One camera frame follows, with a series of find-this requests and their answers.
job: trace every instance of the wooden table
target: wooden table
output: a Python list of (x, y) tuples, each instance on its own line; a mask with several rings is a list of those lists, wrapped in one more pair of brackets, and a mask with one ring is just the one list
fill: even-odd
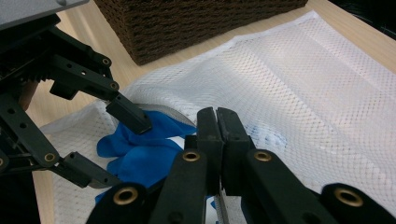
[[(111, 66), (113, 77), (123, 89), (149, 71), (183, 62), (219, 46), (235, 35), (256, 33), (295, 20), (310, 10), (315, 10), (341, 35), (396, 74), (396, 41), (379, 33), (327, 0), (309, 0), (306, 7), (237, 28), (143, 66), (138, 66), (132, 61), (93, 1), (59, 13), (62, 21), (58, 26), (79, 41), (92, 46), (95, 51), (109, 57), (113, 62)], [(72, 101), (53, 96), (50, 94), (51, 84), (51, 81), (46, 81), (38, 86), (27, 111), (37, 126), (76, 112), (94, 100), (93, 97), (82, 92), (79, 92)], [(34, 172), (34, 179), (42, 223), (53, 223), (51, 175), (49, 172)]]

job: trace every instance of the white mesh fabric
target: white mesh fabric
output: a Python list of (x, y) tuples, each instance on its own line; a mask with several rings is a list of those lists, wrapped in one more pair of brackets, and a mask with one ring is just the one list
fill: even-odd
[(152, 72), (126, 95), (194, 123), (202, 108), (230, 108), (307, 187), (345, 183), (396, 215), (396, 76), (315, 12)]

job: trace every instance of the brown woven basket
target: brown woven basket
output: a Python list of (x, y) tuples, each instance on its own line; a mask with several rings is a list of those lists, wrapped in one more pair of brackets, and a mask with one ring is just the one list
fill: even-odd
[(307, 0), (94, 0), (137, 64), (236, 27), (303, 7)]

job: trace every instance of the black bracket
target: black bracket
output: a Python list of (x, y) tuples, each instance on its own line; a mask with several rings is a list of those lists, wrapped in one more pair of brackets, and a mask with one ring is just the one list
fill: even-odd
[(106, 111), (134, 133), (151, 128), (119, 92), (110, 59), (59, 30), (59, 21), (54, 14), (0, 32), (0, 175), (51, 170), (82, 188), (114, 186), (114, 175), (77, 152), (60, 157), (18, 104), (28, 82), (52, 79), (52, 94), (72, 100), (84, 91), (106, 101)]
[(155, 206), (137, 200), (140, 191), (134, 185), (123, 183), (107, 192), (88, 223), (202, 224), (206, 196), (219, 195), (221, 189), (242, 198), (247, 223), (396, 223), (382, 206), (348, 185), (328, 185), (321, 194), (307, 189), (275, 153), (255, 148), (237, 114), (226, 108), (198, 112), (197, 135), (186, 138), (159, 196), (156, 191)]

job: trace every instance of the metal screw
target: metal screw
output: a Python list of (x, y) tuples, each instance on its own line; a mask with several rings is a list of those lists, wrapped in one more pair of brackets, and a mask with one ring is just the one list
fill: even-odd
[(115, 204), (125, 205), (134, 202), (138, 195), (136, 188), (126, 187), (119, 189), (116, 194), (114, 194), (113, 201)]
[(198, 161), (201, 156), (196, 152), (185, 152), (183, 154), (183, 160), (185, 161)]
[(344, 204), (352, 207), (360, 207), (363, 205), (363, 199), (357, 193), (349, 189), (336, 189), (335, 197)]
[(109, 60), (109, 59), (103, 59), (103, 60), (102, 60), (102, 63), (104, 63), (104, 64), (110, 64), (110, 60)]
[(53, 153), (47, 153), (47, 154), (44, 156), (44, 160), (46, 160), (46, 161), (53, 161), (53, 160), (55, 160), (55, 155), (54, 155)]
[(110, 87), (111, 87), (112, 89), (116, 90), (116, 89), (119, 88), (119, 85), (117, 84), (117, 82), (112, 82), (112, 83), (110, 84)]
[(254, 153), (254, 158), (256, 158), (258, 161), (270, 161), (272, 159), (269, 153), (262, 151)]

